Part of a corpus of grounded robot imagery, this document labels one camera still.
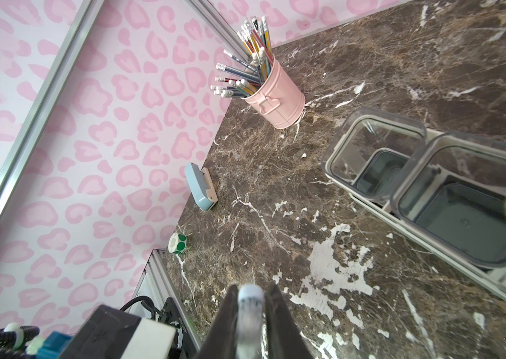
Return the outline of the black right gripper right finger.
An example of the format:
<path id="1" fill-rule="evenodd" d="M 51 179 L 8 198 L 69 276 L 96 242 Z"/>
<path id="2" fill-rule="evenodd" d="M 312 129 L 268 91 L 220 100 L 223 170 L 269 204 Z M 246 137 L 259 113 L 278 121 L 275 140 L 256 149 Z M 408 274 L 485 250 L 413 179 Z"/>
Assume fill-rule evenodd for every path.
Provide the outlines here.
<path id="1" fill-rule="evenodd" d="M 276 284 L 265 293 L 268 358 L 313 359 Z"/>

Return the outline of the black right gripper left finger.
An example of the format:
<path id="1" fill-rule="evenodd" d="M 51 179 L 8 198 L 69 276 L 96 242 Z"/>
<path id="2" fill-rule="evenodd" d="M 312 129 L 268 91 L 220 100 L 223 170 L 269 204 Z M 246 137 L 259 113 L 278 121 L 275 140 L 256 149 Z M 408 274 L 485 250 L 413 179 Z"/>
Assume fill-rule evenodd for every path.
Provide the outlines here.
<path id="1" fill-rule="evenodd" d="M 195 358 L 235 359 L 238 293 L 239 289 L 236 284 L 227 288 L 221 307 Z"/>

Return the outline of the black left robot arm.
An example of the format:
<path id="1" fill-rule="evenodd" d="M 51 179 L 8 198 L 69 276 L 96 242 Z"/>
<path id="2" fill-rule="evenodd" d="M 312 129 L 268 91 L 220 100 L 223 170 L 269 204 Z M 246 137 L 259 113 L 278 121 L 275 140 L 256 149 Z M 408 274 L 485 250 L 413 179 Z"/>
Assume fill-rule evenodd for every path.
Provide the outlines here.
<path id="1" fill-rule="evenodd" d="M 175 327 L 99 306 L 76 334 L 40 335 L 36 326 L 0 329 L 0 358 L 167 358 Z"/>

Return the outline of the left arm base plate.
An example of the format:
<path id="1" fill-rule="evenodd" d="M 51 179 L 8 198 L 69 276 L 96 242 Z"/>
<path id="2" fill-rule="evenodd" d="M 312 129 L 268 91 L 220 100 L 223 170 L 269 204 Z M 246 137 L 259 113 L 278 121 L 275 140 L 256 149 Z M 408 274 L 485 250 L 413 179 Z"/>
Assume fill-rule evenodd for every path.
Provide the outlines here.
<path id="1" fill-rule="evenodd" d="M 175 328 L 177 333 L 174 336 L 172 348 L 180 351 L 179 358 L 193 358 L 197 354 L 198 348 L 190 334 L 189 326 L 182 318 L 180 309 L 172 297 L 166 299 L 157 321 Z"/>

